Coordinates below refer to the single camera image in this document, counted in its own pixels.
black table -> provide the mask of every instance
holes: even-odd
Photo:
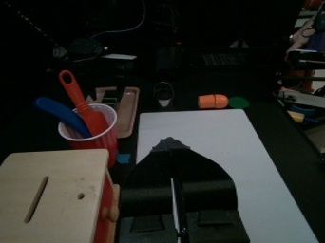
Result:
[[[154,84],[169,81],[175,90],[173,106],[162,110],[154,99]],[[71,105],[58,81],[39,94]],[[320,242],[325,242],[325,164],[320,152],[289,117],[272,94],[265,77],[253,73],[218,72],[187,73],[170,77],[130,77],[127,86],[139,88],[138,114],[132,135],[118,140],[119,153],[131,154],[128,164],[116,164],[111,169],[112,181],[123,183],[136,163],[138,115],[142,112],[197,110],[197,97],[205,94],[239,96],[249,102],[245,109],[262,144],[274,161],[293,198],[312,226]],[[58,133],[58,120],[35,110],[31,101],[11,117],[1,129],[1,161],[15,152],[54,151],[70,149]]]

slot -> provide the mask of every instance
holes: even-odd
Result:
[[[40,201],[40,198],[41,198],[45,186],[47,186],[48,179],[49,179],[49,177],[44,177],[43,180],[41,180],[41,183],[40,183],[40,185],[37,187],[36,196],[35,196],[35,199],[32,201],[32,204],[31,204],[29,210],[27,212],[27,215],[25,215],[25,219],[24,219],[25,223],[29,223],[32,218],[33,218],[33,215],[35,215],[35,212],[36,212],[36,208],[37,208],[37,204],[39,204],[39,201]]]

orange spatula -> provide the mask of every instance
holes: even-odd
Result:
[[[86,122],[90,134],[96,136],[110,127],[104,115],[100,111],[92,110],[87,105],[87,101],[72,72],[70,70],[63,70],[59,74],[59,79],[67,95],[76,106],[78,113]]]

blue utensil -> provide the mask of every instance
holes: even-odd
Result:
[[[82,117],[64,104],[47,97],[39,97],[35,100],[35,107],[58,117],[84,138],[91,137]]]

wooden box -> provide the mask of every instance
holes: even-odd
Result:
[[[0,242],[112,242],[118,186],[107,162],[106,149],[11,154],[0,167]]]

